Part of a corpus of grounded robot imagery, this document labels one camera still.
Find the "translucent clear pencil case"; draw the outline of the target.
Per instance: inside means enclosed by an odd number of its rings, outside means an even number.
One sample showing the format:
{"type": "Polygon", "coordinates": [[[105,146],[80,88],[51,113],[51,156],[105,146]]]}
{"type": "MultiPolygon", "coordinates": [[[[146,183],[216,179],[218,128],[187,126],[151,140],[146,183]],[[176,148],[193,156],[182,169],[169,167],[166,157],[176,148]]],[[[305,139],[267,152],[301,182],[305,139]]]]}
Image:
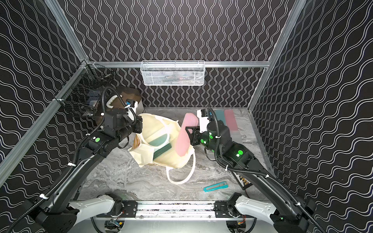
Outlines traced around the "translucent clear pencil case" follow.
{"type": "Polygon", "coordinates": [[[242,136],[241,136],[240,131],[231,131],[230,135],[231,135],[233,142],[242,144],[242,136]]]}

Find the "pink pencil case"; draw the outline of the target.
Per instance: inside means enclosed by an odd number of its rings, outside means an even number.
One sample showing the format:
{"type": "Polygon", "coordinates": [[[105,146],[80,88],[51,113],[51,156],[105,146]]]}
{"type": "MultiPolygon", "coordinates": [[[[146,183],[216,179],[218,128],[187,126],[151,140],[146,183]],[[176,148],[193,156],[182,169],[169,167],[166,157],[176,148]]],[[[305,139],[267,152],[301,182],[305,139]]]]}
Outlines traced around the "pink pencil case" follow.
{"type": "Polygon", "coordinates": [[[186,127],[196,127],[199,125],[199,119],[193,113],[186,113],[183,119],[181,130],[176,142],[176,152],[179,156],[183,157],[187,154],[190,146],[190,138],[187,133],[186,127]]]}
{"type": "Polygon", "coordinates": [[[229,110],[224,110],[224,117],[225,117],[225,122],[226,126],[229,128],[230,131],[238,131],[238,124],[236,121],[236,117],[234,114],[234,111],[229,109],[229,110]]]}

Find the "teal translucent pencil case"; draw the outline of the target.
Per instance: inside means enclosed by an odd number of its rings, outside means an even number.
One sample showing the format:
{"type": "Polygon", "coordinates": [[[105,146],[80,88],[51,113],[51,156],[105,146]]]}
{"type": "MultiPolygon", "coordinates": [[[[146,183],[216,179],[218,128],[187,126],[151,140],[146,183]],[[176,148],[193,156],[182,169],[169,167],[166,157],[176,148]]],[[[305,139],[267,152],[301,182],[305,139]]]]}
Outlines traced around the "teal translucent pencil case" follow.
{"type": "Polygon", "coordinates": [[[218,121],[220,120],[224,125],[226,125],[226,119],[223,110],[215,110],[215,115],[218,121]]]}

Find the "cream canvas tote bag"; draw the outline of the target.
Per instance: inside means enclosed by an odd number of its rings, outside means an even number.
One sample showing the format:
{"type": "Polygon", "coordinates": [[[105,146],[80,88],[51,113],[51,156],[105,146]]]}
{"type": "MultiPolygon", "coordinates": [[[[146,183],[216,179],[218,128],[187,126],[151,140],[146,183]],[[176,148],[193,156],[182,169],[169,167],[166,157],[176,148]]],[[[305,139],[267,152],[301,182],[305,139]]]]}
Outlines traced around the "cream canvas tote bag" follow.
{"type": "Polygon", "coordinates": [[[135,134],[133,146],[128,150],[139,167],[158,165],[166,168],[170,183],[182,185],[189,181],[196,167],[195,149],[187,137],[185,125],[177,120],[149,113],[142,113],[142,132],[135,134]],[[192,159],[187,177],[174,181],[170,170],[183,168],[192,159]]]}

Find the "teal utility knife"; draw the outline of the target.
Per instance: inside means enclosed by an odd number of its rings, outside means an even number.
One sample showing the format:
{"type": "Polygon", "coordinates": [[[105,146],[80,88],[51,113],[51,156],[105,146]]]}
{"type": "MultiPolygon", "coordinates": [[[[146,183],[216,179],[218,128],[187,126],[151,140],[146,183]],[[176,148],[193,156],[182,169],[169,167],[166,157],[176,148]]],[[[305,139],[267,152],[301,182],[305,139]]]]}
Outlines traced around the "teal utility knife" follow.
{"type": "Polygon", "coordinates": [[[227,182],[220,182],[220,183],[216,183],[216,184],[204,187],[203,191],[204,192],[211,192],[211,191],[215,191],[215,190],[219,190],[219,189],[226,189],[228,187],[229,187],[229,185],[228,185],[227,182]]]}

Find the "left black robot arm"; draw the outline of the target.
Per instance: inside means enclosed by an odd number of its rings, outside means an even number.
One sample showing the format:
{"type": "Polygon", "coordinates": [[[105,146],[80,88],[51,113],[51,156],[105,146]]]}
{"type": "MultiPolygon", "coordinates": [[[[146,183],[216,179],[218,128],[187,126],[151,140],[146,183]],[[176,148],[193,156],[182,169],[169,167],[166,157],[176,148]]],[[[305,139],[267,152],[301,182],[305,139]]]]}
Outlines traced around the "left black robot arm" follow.
{"type": "Polygon", "coordinates": [[[119,143],[132,133],[142,132],[142,117],[136,115],[136,101],[123,100],[121,94],[107,86],[100,95],[102,121],[85,136],[74,151],[72,162],[61,176],[34,200],[26,200],[26,210],[10,226],[10,233],[27,216],[49,233],[67,233],[82,213],[72,207],[71,199],[92,170],[100,164],[119,143]]]}

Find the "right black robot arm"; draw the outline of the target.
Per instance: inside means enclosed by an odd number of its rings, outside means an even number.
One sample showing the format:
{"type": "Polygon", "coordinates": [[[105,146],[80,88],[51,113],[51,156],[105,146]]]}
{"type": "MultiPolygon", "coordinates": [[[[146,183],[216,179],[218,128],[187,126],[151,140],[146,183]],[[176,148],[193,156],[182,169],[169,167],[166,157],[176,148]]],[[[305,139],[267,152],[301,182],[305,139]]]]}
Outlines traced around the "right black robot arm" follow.
{"type": "Polygon", "coordinates": [[[197,117],[199,126],[185,127],[191,145],[202,145],[213,152],[214,162],[249,181],[268,199],[261,202],[234,193],[227,201],[231,217],[251,216],[260,219],[271,224],[278,233],[305,233],[311,224],[321,233],[325,232],[313,216],[315,202],[295,197],[248,148],[233,141],[229,128],[218,120],[212,108],[199,110],[197,117]]]}

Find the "green pencil case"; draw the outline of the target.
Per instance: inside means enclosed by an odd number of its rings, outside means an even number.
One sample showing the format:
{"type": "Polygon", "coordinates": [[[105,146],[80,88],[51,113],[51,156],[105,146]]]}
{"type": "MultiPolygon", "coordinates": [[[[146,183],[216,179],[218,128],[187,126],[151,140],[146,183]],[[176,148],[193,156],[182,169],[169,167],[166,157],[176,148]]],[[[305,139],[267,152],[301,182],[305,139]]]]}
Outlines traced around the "green pencil case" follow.
{"type": "Polygon", "coordinates": [[[167,135],[162,135],[152,140],[151,142],[149,142],[149,145],[154,147],[153,160],[172,148],[167,135]]]}

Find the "brown lidded storage box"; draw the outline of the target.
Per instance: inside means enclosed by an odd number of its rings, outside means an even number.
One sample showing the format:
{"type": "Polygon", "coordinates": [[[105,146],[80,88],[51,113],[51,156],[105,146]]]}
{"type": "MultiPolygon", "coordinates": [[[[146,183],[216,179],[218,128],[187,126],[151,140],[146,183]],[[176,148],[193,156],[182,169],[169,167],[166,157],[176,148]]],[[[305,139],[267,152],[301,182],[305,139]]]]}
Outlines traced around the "brown lidded storage box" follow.
{"type": "MultiPolygon", "coordinates": [[[[133,109],[135,113],[137,115],[143,113],[144,106],[142,103],[142,97],[141,97],[140,91],[138,89],[119,86],[116,88],[116,90],[119,93],[121,99],[124,101],[125,105],[127,105],[126,103],[129,101],[134,101],[135,107],[133,109]]],[[[124,108],[124,105],[121,104],[117,95],[112,90],[108,90],[105,93],[104,99],[105,99],[104,106],[107,111],[114,109],[114,108],[124,108]]]]}

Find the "black card with brown items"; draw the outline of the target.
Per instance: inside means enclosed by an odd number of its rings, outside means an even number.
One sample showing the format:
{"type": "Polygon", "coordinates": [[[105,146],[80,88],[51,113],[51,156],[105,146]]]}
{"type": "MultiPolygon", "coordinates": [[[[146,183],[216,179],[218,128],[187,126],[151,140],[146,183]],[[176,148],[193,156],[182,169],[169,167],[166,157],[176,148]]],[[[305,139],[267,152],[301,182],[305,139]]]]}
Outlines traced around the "black card with brown items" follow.
{"type": "Polygon", "coordinates": [[[242,190],[246,190],[247,188],[253,185],[250,181],[240,176],[238,173],[235,173],[235,172],[231,172],[231,173],[233,174],[234,178],[236,179],[236,181],[238,182],[242,190]]]}

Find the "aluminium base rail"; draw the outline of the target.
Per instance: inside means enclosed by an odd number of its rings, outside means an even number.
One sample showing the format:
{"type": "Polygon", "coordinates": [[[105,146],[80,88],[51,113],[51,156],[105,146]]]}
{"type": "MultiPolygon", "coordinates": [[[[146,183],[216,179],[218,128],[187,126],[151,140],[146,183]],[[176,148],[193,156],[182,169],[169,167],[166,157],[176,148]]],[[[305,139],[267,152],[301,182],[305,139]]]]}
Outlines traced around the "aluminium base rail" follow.
{"type": "Polygon", "coordinates": [[[79,210],[77,220],[91,217],[130,220],[230,220],[253,216],[266,222],[280,209],[270,202],[261,202],[245,196],[230,201],[124,201],[122,210],[111,214],[114,200],[102,196],[87,201],[71,201],[68,206],[79,210]]]}

